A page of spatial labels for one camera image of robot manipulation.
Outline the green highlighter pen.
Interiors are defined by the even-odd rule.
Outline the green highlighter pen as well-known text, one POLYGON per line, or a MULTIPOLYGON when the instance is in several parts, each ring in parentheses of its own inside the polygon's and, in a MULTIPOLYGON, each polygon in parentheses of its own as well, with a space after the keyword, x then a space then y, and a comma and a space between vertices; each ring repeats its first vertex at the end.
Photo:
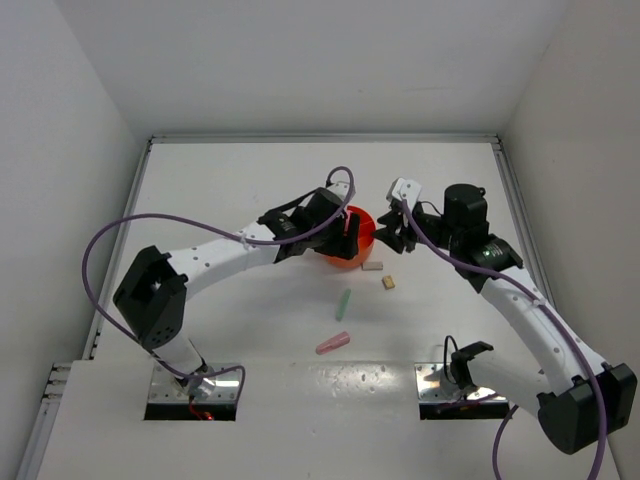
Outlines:
POLYGON ((351 297, 351 293, 352 293, 352 290, 349 288, 345 289, 342 292, 335 310, 336 321, 341 321, 344 318, 346 309, 348 307, 349 300, 351 297))

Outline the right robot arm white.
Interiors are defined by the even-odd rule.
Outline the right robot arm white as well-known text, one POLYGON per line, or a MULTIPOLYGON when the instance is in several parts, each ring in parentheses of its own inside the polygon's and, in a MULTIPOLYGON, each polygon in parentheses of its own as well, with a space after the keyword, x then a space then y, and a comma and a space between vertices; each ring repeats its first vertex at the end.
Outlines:
POLYGON ((494 347, 476 341, 453 352, 443 385, 467 393, 486 387, 536 417, 551 443, 574 454, 625 427, 638 380, 624 363, 611 365, 578 338, 537 289, 522 258, 490 231, 486 191, 454 184, 444 192, 439 215, 423 210, 420 185, 396 179, 388 213, 374 236, 402 254, 419 244, 455 271, 516 332, 538 362, 529 372, 511 366, 494 347))

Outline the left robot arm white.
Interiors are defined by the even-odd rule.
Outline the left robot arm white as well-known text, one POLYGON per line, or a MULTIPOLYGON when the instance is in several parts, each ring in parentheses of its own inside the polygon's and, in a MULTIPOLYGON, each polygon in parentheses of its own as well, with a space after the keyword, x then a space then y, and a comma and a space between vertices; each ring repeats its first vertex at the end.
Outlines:
POLYGON ((186 302, 208 287, 251 268, 278 264, 308 250, 351 260, 358 251, 360 218, 346 206, 346 182, 319 187, 275 207, 231 237, 163 253, 142 249, 113 303, 142 348, 170 367, 180 386, 209 367, 183 334, 186 302))

